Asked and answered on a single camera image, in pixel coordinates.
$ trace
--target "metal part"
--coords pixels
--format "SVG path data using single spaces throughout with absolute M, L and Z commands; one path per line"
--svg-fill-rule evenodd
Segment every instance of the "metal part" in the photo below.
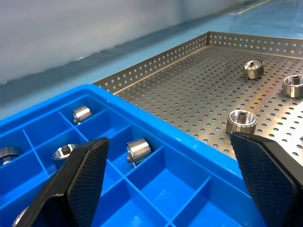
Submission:
M 247 79 L 257 79 L 264 73 L 263 61 L 255 59 L 243 65 L 244 74 Z
M 126 148 L 128 153 L 126 160 L 132 163 L 134 167 L 152 153 L 150 146 L 144 138 L 128 142 Z
M 21 154 L 22 150 L 13 146 L 0 148 L 0 166 L 10 163 Z
M 22 218 L 23 214 L 25 213 L 25 211 L 27 210 L 28 207 L 26 207 L 23 211 L 21 211 L 21 213 L 16 217 L 16 219 L 13 222 L 12 227 L 15 227 L 18 222 L 20 221 L 20 219 Z
M 254 134 L 257 126 L 257 117 L 245 110 L 234 110 L 230 112 L 226 121 L 226 132 L 238 131 Z
M 87 106 L 81 106 L 72 111 L 75 124 L 81 124 L 82 121 L 92 116 L 90 109 Z
M 67 144 L 58 148 L 52 155 L 52 159 L 54 160 L 55 166 L 58 169 L 61 168 L 65 160 L 71 154 L 72 150 L 74 150 L 78 146 L 78 144 Z
M 302 71 L 303 41 L 210 32 L 207 44 L 179 59 L 189 48 L 186 42 L 164 52 L 178 59 L 173 64 L 159 66 L 158 56 L 167 57 L 162 53 L 96 84 L 232 158 L 226 118 L 231 110 L 247 109 L 258 118 L 255 134 L 277 141 L 303 165 L 303 99 L 282 93 L 284 78 Z M 250 59 L 266 62 L 262 78 L 244 77 L 243 64 Z M 145 64 L 151 73 L 140 77 Z M 118 78 L 127 86 L 119 87 Z
M 292 75 L 283 80 L 283 93 L 287 97 L 303 96 L 303 75 Z

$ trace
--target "metal ring part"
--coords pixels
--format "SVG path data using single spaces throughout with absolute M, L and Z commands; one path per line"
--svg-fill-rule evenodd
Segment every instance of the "metal ring part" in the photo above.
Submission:
M 72 115 L 74 117 L 74 123 L 80 124 L 85 119 L 92 116 L 90 109 L 87 106 L 81 106 L 72 111 Z
M 263 61 L 254 59 L 243 65 L 247 79 L 257 79 L 264 73 Z
M 152 150 L 144 138 L 133 140 L 127 143 L 127 153 L 126 157 L 127 162 L 131 162 L 134 167 L 144 159 L 146 159 L 151 153 Z
M 8 146 L 0 148 L 0 166 L 10 163 L 22 154 L 22 150 Z
M 59 169 L 64 164 L 65 160 L 69 157 L 72 150 L 74 150 L 78 144 L 67 144 L 58 148 L 52 155 L 52 159 L 55 160 L 55 166 Z
M 24 215 L 25 211 L 27 210 L 28 207 L 26 207 L 23 211 L 21 211 L 21 213 L 16 217 L 16 219 L 13 222 L 12 227 L 15 227 L 18 222 L 20 221 L 20 219 L 22 218 L 22 216 Z
M 286 77 L 282 83 L 283 93 L 287 97 L 297 98 L 303 96 L 303 75 Z
M 230 112 L 226 122 L 226 132 L 232 131 L 253 134 L 257 126 L 257 117 L 245 110 L 235 110 Z

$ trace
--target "blue compartment divider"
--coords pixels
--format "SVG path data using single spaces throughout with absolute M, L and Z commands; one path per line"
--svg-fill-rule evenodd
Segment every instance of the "blue compartment divider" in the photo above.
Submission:
M 81 105 L 92 116 L 74 125 Z M 0 226 L 11 226 L 57 171 L 53 152 L 102 136 L 110 145 L 93 227 L 266 226 L 235 160 L 93 85 L 0 122 L 0 146 L 23 150 L 0 167 Z M 141 137 L 153 153 L 134 168 L 126 144 Z

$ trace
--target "stainless steel tray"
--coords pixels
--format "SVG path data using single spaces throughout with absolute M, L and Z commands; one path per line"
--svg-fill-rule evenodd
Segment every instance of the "stainless steel tray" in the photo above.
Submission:
M 282 81 L 303 74 L 303 40 L 208 32 L 95 84 L 235 158 L 225 132 L 236 108 L 258 117 L 255 134 L 276 140 L 303 165 L 302 98 Z M 264 62 L 247 80 L 243 64 Z

